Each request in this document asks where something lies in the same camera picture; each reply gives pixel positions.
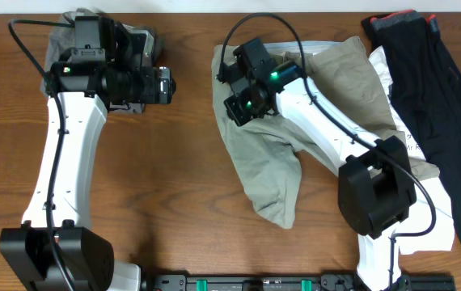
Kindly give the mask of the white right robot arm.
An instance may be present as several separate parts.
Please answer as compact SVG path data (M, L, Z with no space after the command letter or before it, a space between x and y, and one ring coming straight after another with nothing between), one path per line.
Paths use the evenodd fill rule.
M234 63L218 63L217 79L229 86L223 104L241 127L278 112L300 128L338 170L338 206L359 238L356 276L367 290L400 286L397 229L416 202L404 143L365 130L331 103L307 74L308 63L278 63L259 39L240 45Z

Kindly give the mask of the black garment with red trim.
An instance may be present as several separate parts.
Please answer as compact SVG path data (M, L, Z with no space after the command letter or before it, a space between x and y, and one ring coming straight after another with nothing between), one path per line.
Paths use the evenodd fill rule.
M461 242L461 73L442 42L435 15L414 10L362 20L372 47L382 47L392 78L391 105L440 170Z

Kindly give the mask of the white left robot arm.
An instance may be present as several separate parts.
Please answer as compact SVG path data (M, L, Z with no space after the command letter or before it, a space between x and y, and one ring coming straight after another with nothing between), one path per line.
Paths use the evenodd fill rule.
M91 228L90 192L99 136L111 112L169 104L176 83L156 61L154 29L88 13L65 19L74 35L41 70L49 126L40 173L21 224L0 233L0 252L28 290L149 290L142 269L118 261Z

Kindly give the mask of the grey folded shorts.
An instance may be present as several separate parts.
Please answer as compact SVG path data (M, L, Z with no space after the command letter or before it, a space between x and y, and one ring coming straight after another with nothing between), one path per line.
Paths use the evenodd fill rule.
M55 27L49 35L49 44L45 56L44 70L49 74L49 78L52 80L52 88L58 93L72 92L70 91L70 56L71 49L74 47L75 43L74 20L78 16L91 15L99 15L112 19L104 13L95 13L85 8L78 8L76 11L63 13L59 20L60 26ZM159 39L159 37L158 42L159 44L157 47L161 49L162 53L163 42Z

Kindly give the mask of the olive green shorts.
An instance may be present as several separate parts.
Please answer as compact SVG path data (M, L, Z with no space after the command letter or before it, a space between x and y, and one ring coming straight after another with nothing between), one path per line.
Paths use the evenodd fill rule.
M383 140L405 139L359 37L343 42L305 41L301 47L294 41L270 43L266 49L277 63L304 63L308 78L324 96L364 129ZM333 174L338 172L337 164L284 117L266 116L237 126L224 105L231 96L229 85L213 79L212 94L220 135L254 210L283 229L291 228L302 178L296 153L306 151Z

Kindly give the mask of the white printed t-shirt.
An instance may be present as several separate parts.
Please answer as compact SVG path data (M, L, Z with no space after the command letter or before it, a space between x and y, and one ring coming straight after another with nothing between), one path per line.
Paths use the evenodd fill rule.
M400 115L393 107L389 107L395 129L380 133L386 139L397 136L407 146L408 158L413 175L421 182L434 202L436 223L434 228L419 237L398 237L400 254L411 255L417 251L450 251L455 238L454 222L451 212L450 197L439 179L440 170L432 163L425 161L425 156L418 148L417 142ZM401 222L398 233L417 233L429 227L431 214L429 204L420 190L416 190L417 202L409 209L409 217Z

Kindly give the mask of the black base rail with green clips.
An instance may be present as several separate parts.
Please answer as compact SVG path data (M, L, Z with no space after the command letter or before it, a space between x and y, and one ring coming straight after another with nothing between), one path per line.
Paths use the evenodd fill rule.
M455 291L451 276L402 275L390 290ZM239 277L167 274L149 277L141 291L368 291L356 274L327 273L321 276Z

